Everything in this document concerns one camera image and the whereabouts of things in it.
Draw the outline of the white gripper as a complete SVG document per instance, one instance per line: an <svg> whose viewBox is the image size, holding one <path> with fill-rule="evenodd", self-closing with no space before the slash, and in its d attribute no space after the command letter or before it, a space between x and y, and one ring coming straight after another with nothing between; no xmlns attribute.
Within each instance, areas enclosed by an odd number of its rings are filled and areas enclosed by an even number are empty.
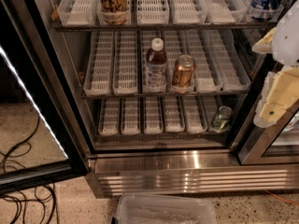
<svg viewBox="0 0 299 224"><path fill-rule="evenodd" d="M263 38L252 46L259 54L271 53L275 61L288 65L269 72L264 80L253 123L268 128L278 122L299 99L299 0Z"/></svg>

